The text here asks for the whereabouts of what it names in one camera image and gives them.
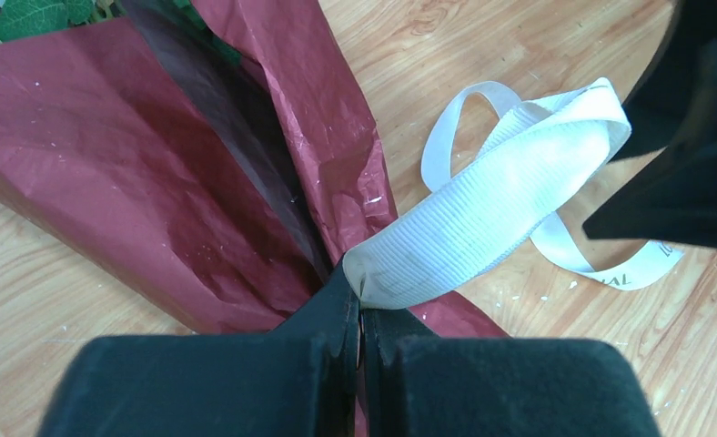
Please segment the cream printed ribbon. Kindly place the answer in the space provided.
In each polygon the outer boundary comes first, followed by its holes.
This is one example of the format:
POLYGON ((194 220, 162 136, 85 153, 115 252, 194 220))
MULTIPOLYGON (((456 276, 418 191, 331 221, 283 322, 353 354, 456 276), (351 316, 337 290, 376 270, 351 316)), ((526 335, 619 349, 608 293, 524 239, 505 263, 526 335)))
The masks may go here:
POLYGON ((570 200, 631 135, 611 82, 524 100, 485 81, 444 108, 423 150, 429 195, 349 250, 342 266, 363 306, 399 310, 427 302, 493 269, 531 240, 551 263, 616 290, 638 290, 669 273, 682 253, 647 240, 622 263, 596 270, 561 221, 570 200), (452 174, 450 160, 467 97, 485 97, 498 116, 475 159, 452 174))

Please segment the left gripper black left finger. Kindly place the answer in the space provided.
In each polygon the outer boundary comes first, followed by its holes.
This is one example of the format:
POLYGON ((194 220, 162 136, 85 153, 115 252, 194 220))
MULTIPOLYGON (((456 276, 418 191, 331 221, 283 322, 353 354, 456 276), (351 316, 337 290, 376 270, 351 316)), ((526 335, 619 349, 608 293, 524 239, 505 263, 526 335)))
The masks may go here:
POLYGON ((350 436, 359 299, 342 266, 266 333, 98 337, 74 357, 41 436, 350 436))

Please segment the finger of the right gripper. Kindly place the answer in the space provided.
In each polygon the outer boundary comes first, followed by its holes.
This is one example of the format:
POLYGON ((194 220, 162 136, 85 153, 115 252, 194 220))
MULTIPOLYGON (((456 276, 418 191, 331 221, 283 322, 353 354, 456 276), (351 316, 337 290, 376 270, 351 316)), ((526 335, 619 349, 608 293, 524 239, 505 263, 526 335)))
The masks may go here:
POLYGON ((717 249, 717 39, 700 78, 684 133, 583 222, 587 237, 717 249))

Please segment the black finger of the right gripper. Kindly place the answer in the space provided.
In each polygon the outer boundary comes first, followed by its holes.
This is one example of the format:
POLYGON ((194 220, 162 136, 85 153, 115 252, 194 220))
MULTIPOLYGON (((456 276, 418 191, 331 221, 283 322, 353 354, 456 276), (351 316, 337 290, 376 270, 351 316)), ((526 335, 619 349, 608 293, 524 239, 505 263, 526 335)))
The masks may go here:
POLYGON ((717 139, 717 1, 679 1, 623 105, 632 134, 616 159, 717 139))

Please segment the dark red wrapping paper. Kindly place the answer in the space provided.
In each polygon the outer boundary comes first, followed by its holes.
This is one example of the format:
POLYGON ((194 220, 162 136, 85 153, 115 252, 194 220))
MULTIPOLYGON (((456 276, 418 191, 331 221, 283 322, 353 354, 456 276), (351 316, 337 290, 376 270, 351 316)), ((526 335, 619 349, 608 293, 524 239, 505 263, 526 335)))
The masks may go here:
MULTIPOLYGON (((367 102, 315 1, 122 7, 0 44, 0 199, 191 335, 269 332, 396 217, 367 102)), ((452 291, 429 310, 505 337, 452 291)))

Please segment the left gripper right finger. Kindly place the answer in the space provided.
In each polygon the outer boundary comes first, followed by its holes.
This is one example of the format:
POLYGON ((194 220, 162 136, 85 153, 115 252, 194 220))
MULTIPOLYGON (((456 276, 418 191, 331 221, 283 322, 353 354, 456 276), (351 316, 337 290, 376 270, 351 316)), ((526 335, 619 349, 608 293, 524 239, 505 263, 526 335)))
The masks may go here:
POLYGON ((589 339, 443 338, 408 310, 363 314, 372 436, 656 436, 631 365, 589 339))

